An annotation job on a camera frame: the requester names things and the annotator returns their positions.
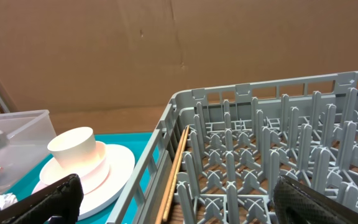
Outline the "white napkin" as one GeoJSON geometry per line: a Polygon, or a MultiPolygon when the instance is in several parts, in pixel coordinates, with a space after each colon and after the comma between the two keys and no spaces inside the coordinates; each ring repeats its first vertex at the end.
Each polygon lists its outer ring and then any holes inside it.
{"type": "Polygon", "coordinates": [[[0,195],[0,209],[4,210],[7,207],[18,202],[17,197],[13,193],[0,195]]]}

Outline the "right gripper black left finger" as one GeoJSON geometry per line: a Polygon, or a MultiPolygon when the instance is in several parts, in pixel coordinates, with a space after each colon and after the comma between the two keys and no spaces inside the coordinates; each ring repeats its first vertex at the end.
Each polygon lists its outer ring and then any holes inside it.
{"type": "Polygon", "coordinates": [[[70,174],[17,203],[0,209],[0,223],[76,223],[83,200],[80,178],[70,174]]]}

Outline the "small pink plate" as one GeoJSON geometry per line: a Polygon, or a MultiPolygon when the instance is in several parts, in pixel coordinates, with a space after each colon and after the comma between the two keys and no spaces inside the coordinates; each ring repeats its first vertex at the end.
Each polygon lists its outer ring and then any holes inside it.
{"type": "Polygon", "coordinates": [[[81,162],[69,168],[62,168],[53,157],[40,171],[40,181],[45,185],[51,185],[69,174],[77,174],[80,177],[83,193],[88,194],[96,189],[109,174],[106,145],[96,141],[96,159],[91,162],[81,162]]]}

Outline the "white cup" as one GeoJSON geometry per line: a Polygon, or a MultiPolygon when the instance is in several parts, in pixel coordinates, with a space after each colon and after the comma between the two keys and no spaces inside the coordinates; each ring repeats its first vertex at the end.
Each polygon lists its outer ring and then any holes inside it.
{"type": "Polygon", "coordinates": [[[53,138],[47,149],[64,169],[87,166],[98,160],[93,129],[79,127],[53,138]]]}

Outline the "large white plate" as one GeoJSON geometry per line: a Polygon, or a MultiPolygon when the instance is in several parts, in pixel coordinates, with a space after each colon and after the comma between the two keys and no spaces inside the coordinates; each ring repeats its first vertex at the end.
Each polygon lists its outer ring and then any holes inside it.
{"type": "Polygon", "coordinates": [[[84,194],[78,220],[84,220],[100,212],[116,201],[135,166],[132,151],[117,144],[106,144],[109,174],[96,189],[84,194]]]}

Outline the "clear plastic bin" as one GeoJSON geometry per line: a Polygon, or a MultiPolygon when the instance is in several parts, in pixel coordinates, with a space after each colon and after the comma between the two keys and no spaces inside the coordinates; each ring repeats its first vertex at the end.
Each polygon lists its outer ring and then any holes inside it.
{"type": "Polygon", "coordinates": [[[17,183],[47,156],[56,132],[49,110],[0,114],[0,131],[9,144],[0,149],[0,195],[17,183]]]}

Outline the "grey dish rack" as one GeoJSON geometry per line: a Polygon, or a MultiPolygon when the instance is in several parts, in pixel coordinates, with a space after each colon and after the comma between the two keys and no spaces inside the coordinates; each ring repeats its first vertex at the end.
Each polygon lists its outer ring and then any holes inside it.
{"type": "Polygon", "coordinates": [[[108,223],[275,223],[281,175],[358,212],[358,71],[174,94],[108,223]]]}

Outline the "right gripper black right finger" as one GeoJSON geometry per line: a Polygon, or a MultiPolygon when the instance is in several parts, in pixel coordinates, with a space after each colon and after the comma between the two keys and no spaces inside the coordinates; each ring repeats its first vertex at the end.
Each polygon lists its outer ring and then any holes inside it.
{"type": "Polygon", "coordinates": [[[358,212],[281,175],[273,191],[279,224],[358,224],[358,212]]]}

